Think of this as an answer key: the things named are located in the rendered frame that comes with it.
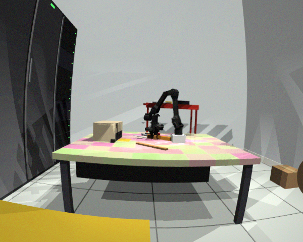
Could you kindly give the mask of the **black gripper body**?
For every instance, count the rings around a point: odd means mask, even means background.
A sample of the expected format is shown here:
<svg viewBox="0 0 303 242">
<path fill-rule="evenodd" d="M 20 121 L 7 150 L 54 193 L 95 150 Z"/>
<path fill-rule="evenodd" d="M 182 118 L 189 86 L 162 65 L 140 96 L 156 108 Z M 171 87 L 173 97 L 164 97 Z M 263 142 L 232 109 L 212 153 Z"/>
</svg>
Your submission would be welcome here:
<svg viewBox="0 0 303 242">
<path fill-rule="evenodd" d="M 145 128 L 145 131 L 154 131 L 154 130 L 155 130 L 155 131 L 159 131 L 159 130 L 156 129 L 156 128 L 154 129 L 155 123 L 158 124 L 158 122 L 151 121 L 150 123 L 151 123 L 151 127 L 150 127 L 150 128 L 149 128 L 149 127 L 148 127 L 148 128 Z"/>
</svg>

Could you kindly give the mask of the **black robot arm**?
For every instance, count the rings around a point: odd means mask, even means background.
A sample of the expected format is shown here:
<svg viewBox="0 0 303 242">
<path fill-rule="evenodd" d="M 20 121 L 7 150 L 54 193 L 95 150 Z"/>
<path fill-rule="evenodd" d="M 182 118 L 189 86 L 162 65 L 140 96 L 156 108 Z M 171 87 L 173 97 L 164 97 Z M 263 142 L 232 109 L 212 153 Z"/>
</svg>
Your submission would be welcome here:
<svg viewBox="0 0 303 242">
<path fill-rule="evenodd" d="M 148 120 L 148 121 L 154 121 L 157 122 L 158 121 L 158 116 L 160 116 L 159 113 L 161 105 L 163 104 L 163 102 L 165 101 L 167 96 L 171 96 L 173 99 L 173 112 L 174 112 L 174 116 L 172 118 L 172 124 L 174 125 L 175 128 L 175 135 L 182 135 L 182 128 L 183 128 L 183 124 L 181 123 L 181 119 L 179 117 L 179 113 L 178 113 L 178 95 L 179 95 L 179 91 L 177 89 L 171 89 L 169 91 L 163 92 L 163 94 L 161 95 L 161 97 L 159 98 L 158 102 L 156 103 L 156 105 L 154 105 L 149 113 L 145 113 L 144 115 L 144 120 Z M 153 114 L 153 115 L 152 115 Z M 163 124 L 157 124 L 155 123 L 154 125 L 154 129 L 158 129 L 158 130 L 162 130 L 164 128 Z"/>
</svg>

